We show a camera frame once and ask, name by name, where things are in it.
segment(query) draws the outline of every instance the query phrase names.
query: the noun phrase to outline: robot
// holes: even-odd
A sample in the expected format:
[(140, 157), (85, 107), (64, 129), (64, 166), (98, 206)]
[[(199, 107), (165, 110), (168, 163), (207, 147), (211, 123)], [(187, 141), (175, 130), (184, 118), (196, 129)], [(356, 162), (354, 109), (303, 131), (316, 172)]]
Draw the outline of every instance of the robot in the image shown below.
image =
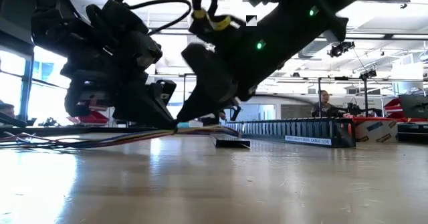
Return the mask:
[[(61, 74), (71, 79), (65, 99), (70, 116), (87, 115), (89, 104), (96, 101), (114, 106), (116, 119), (174, 129), (179, 122), (236, 106), (249, 100), (261, 81), (319, 35), (343, 42), (348, 19), (336, 13), (357, 0), (248, 0), (253, 6), (278, 3), (252, 27), (232, 15), (216, 15), (217, 0), (208, 10), (201, 1), (158, 0), (129, 6), (124, 0), (108, 0), (102, 9), (86, 8), (88, 23), (70, 0), (36, 0), (33, 42), (68, 58)], [(149, 31), (131, 11), (164, 2), (189, 5), (183, 15), (192, 10), (189, 31), (215, 46), (210, 51), (192, 43), (182, 51), (197, 85), (176, 120), (166, 108), (175, 83), (146, 84), (145, 69), (163, 54), (150, 36), (182, 18)]]

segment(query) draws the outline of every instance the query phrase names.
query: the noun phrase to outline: white label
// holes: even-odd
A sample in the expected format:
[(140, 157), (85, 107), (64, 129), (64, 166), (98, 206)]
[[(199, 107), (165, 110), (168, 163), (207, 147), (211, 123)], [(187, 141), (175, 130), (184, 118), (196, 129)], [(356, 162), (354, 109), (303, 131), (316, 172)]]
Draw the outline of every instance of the white label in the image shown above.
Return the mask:
[(286, 141), (300, 142), (300, 143), (310, 143), (310, 144), (323, 144), (323, 145), (332, 145), (332, 140), (324, 138), (310, 138), (310, 137), (300, 137), (300, 136), (286, 136)]

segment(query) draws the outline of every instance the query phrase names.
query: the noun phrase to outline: wooden floor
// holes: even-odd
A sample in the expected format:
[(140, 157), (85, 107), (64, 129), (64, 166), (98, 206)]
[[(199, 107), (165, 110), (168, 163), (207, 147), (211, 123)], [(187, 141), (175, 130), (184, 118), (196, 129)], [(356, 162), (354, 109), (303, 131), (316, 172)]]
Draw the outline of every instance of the wooden floor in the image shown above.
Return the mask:
[(0, 150), (0, 223), (427, 223), (428, 146), (329, 149), (170, 137)]

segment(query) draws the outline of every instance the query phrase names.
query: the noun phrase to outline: window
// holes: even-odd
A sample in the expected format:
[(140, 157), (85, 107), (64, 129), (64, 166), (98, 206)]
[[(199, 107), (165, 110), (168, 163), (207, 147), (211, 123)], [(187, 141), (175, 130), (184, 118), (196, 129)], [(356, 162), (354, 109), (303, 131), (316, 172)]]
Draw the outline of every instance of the window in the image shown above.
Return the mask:
[(42, 86), (35, 82), (31, 85), (28, 103), (28, 118), (54, 119), (67, 117), (64, 98), (67, 90)]
[(18, 74), (20, 76), (24, 75), (25, 69), (25, 59), (9, 53), (7, 51), (0, 51), (0, 70), (11, 73)]
[(33, 79), (68, 88), (70, 79), (60, 74), (67, 59), (41, 47), (34, 47)]
[(0, 100), (15, 106), (15, 114), (21, 107), (22, 79), (9, 74), (0, 73)]

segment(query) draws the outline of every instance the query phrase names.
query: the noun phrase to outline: ceiling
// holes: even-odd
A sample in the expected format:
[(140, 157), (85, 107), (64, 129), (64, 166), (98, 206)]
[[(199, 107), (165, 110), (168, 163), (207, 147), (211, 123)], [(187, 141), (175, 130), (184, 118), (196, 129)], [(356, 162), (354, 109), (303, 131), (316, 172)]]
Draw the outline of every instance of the ceiling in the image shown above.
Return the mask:
[[(89, 4), (100, 7), (107, 0), (72, 0), (80, 13), (85, 13)], [(125, 0), (128, 4), (150, 0)], [(208, 6), (210, 0), (203, 0)], [(252, 7), (243, 0), (219, 0), (218, 13), (230, 13), (242, 19), (246, 15), (257, 15), (261, 19), (276, 5), (258, 5)], [(150, 27), (160, 27), (183, 14), (187, 6), (179, 3), (169, 3), (137, 9), (135, 13)], [(296, 54), (286, 62), (284, 67), (273, 73), (276, 77), (290, 77), (294, 72), (300, 76), (354, 76), (358, 77), (364, 68), (376, 68), (381, 78), (391, 76), (393, 62), (411, 59), (420, 62), (419, 55), (424, 52), (424, 41), (428, 40), (428, 0), (361, 0), (342, 10), (338, 15), (349, 18), (347, 38), (355, 42), (355, 49), (350, 50), (339, 58), (327, 55), (330, 44), (321, 36), (302, 50), (302, 55)], [(154, 68), (158, 74), (185, 74), (191, 73), (181, 57), (181, 51), (191, 42), (200, 42), (195, 36), (189, 35), (187, 28), (189, 18), (163, 31), (163, 34), (153, 38), (162, 45), (164, 57)], [(384, 40), (383, 37), (396, 34), (393, 39)], [(293, 83), (270, 83), (267, 86), (284, 86)]]

